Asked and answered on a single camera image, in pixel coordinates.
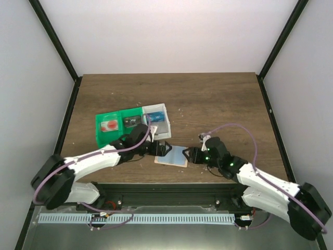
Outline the beige card holder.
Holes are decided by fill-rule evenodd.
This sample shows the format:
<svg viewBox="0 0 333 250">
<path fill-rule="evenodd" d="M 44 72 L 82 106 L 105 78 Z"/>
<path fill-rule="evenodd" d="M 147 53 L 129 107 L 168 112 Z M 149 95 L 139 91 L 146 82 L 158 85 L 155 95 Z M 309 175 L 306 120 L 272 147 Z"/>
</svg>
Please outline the beige card holder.
<svg viewBox="0 0 333 250">
<path fill-rule="evenodd" d="M 183 150 L 185 149 L 186 147 L 183 146 L 172 146 L 171 151 L 165 156 L 156 156 L 154 163 L 186 168 L 188 160 L 183 155 Z"/>
</svg>

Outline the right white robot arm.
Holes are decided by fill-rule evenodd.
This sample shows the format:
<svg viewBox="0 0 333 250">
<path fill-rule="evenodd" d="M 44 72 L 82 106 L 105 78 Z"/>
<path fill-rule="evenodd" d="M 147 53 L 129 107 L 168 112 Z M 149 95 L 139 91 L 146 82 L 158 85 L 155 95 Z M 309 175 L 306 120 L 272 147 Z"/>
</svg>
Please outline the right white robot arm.
<svg viewBox="0 0 333 250">
<path fill-rule="evenodd" d="M 252 163 L 232 155 L 219 137 L 205 136 L 202 147 L 182 151 L 194 164 L 216 168 L 226 179 L 243 186 L 231 196 L 232 206 L 238 210 L 246 206 L 267 211 L 288 223 L 301 237 L 314 241 L 325 233 L 325 225 L 332 212 L 318 190 L 309 183 L 299 185 L 268 174 Z"/>
</svg>

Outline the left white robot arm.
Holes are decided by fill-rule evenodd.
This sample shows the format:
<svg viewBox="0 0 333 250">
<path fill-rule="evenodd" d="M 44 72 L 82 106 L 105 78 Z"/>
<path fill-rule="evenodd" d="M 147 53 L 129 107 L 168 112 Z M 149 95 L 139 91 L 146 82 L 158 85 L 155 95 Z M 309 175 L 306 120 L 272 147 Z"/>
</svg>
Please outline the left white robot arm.
<svg viewBox="0 0 333 250">
<path fill-rule="evenodd" d="M 64 203 L 79 202 L 89 204 L 94 210 L 103 209 L 106 197 L 97 185 L 79 180 L 98 170 L 128 163 L 136 155 L 168 155 L 172 146 L 157 140 L 155 130 L 155 126 L 139 124 L 131 133 L 98 150 L 67 158 L 51 155 L 31 181 L 34 204 L 55 209 Z"/>
</svg>

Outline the blue vip card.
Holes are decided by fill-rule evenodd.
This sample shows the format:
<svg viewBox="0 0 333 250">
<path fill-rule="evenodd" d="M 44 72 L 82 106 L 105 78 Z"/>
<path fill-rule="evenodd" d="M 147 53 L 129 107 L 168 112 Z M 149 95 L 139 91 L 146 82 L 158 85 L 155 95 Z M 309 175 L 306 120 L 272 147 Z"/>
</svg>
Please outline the blue vip card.
<svg viewBox="0 0 333 250">
<path fill-rule="evenodd" d="M 145 114 L 145 118 L 147 118 L 147 120 L 152 123 L 153 122 L 165 122 L 165 114 L 162 111 L 147 113 L 147 114 Z"/>
</svg>

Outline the black vip card in bin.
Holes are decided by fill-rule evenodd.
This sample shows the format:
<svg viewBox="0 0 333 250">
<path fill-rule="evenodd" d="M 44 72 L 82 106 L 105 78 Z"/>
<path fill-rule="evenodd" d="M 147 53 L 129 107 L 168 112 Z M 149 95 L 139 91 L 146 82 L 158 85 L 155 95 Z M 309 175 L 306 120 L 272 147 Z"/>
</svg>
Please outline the black vip card in bin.
<svg viewBox="0 0 333 250">
<path fill-rule="evenodd" d="M 142 122 L 142 117 L 140 115 L 123 118 L 123 125 L 125 128 L 135 127 L 141 122 Z"/>
</svg>

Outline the white plastic bin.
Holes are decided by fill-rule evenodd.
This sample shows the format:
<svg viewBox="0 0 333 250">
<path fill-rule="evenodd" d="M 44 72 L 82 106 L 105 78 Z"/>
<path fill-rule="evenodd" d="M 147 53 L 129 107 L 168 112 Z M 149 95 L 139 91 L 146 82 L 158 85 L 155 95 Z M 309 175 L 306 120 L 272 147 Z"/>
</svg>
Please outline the white plastic bin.
<svg viewBox="0 0 333 250">
<path fill-rule="evenodd" d="M 172 137 L 171 126 L 167 114 L 167 109 L 165 103 L 143 106 L 143 114 L 152 113 L 156 111 L 162 111 L 165 114 L 165 122 L 153 122 L 151 123 L 154 126 L 158 126 L 158 129 L 155 133 L 155 138 L 157 140 L 169 139 Z"/>
</svg>

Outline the green plastic bin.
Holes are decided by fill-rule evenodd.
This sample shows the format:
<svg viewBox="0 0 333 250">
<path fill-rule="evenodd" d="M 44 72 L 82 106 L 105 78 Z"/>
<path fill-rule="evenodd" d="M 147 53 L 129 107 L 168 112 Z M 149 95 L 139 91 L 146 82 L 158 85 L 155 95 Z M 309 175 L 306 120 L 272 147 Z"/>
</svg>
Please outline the green plastic bin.
<svg viewBox="0 0 333 250">
<path fill-rule="evenodd" d="M 98 148 L 118 139 L 123 134 L 119 111 L 97 114 L 95 116 L 95 138 Z"/>
<path fill-rule="evenodd" d="M 119 111 L 122 134 L 130 134 L 132 130 L 143 122 L 143 109 L 141 107 L 123 109 Z"/>
</svg>

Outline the light blue slotted strip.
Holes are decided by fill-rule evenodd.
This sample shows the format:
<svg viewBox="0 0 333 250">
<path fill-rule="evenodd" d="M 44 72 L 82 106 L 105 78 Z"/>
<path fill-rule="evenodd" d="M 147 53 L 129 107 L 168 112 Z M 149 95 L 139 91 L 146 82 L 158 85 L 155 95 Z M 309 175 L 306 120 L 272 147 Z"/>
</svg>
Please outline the light blue slotted strip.
<svg viewBox="0 0 333 250">
<path fill-rule="evenodd" d="M 55 214 L 42 213 L 38 223 L 66 224 L 222 224 L 233 225 L 233 214 L 115 214 L 108 218 L 97 218 L 95 214 Z"/>
</svg>

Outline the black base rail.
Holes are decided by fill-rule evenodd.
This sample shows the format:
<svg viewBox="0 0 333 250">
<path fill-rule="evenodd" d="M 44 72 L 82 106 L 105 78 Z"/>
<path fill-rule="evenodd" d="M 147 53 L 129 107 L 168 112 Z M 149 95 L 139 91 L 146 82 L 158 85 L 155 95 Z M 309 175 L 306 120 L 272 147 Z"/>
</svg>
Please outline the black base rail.
<svg viewBox="0 0 333 250">
<path fill-rule="evenodd" d="M 140 206 L 214 206 L 227 211 L 245 211 L 250 207 L 242 199 L 245 193 L 258 191 L 239 183 L 207 184 L 44 184 L 36 193 L 36 204 L 48 210 L 77 205 L 79 210 L 120 210 Z"/>
</svg>

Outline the right black frame post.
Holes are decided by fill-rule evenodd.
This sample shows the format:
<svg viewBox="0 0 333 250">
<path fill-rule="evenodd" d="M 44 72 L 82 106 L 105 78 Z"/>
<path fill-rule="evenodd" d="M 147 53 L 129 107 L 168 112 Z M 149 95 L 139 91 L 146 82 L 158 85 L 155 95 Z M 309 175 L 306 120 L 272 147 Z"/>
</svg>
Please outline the right black frame post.
<svg viewBox="0 0 333 250">
<path fill-rule="evenodd" d="M 271 66 L 273 65 L 275 59 L 277 58 L 279 52 L 281 51 L 284 43 L 286 42 L 289 34 L 292 32 L 294 26 L 296 25 L 298 19 L 300 18 L 302 12 L 307 6 L 309 0 L 298 0 L 293 11 L 291 12 L 286 24 L 284 25 L 273 49 L 271 50 L 267 60 L 265 61 L 260 73 L 260 79 L 264 79 L 268 74 Z"/>
</svg>

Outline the black frame post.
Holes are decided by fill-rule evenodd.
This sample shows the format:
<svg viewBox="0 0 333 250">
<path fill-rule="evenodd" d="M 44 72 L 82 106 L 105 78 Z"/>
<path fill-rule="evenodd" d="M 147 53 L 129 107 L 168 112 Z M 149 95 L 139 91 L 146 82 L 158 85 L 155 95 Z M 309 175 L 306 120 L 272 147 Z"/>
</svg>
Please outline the black frame post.
<svg viewBox="0 0 333 250">
<path fill-rule="evenodd" d="M 300 18 L 302 12 L 307 6 L 309 0 L 298 0 L 293 11 L 291 12 L 286 24 L 284 25 L 273 49 L 271 50 L 267 60 L 265 61 L 260 73 L 260 79 L 264 79 L 268 74 L 271 66 L 273 65 L 275 59 L 277 58 L 279 52 L 281 51 L 284 43 L 286 42 L 289 34 L 292 32 L 294 26 L 296 25 L 298 19 Z"/>
<path fill-rule="evenodd" d="M 66 67 L 68 73 L 70 74 L 71 78 L 74 82 L 77 82 L 79 76 L 67 55 L 51 21 L 49 20 L 41 2 L 39 0 L 29 0 L 31 7 L 33 8 L 34 12 L 36 13 L 41 25 L 43 26 L 44 30 L 46 31 L 50 41 L 52 42 L 54 48 L 56 49 L 58 55 L 60 56 L 64 66 Z"/>
</svg>

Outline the left black frame post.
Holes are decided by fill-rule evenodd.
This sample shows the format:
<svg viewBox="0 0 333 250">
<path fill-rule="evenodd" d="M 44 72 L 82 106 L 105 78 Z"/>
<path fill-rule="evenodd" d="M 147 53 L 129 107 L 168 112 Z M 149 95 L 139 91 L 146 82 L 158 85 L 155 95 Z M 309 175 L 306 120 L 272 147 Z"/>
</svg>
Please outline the left black frame post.
<svg viewBox="0 0 333 250">
<path fill-rule="evenodd" d="M 58 55 L 60 56 L 64 66 L 66 67 L 68 73 L 70 74 L 71 78 L 74 82 L 77 82 L 79 76 L 67 55 L 51 21 L 49 20 L 41 2 L 39 0 L 29 0 L 31 7 L 33 8 L 34 12 L 36 13 L 41 25 L 43 26 L 44 30 L 46 31 L 50 41 L 52 42 L 54 48 L 56 49 Z"/>
</svg>

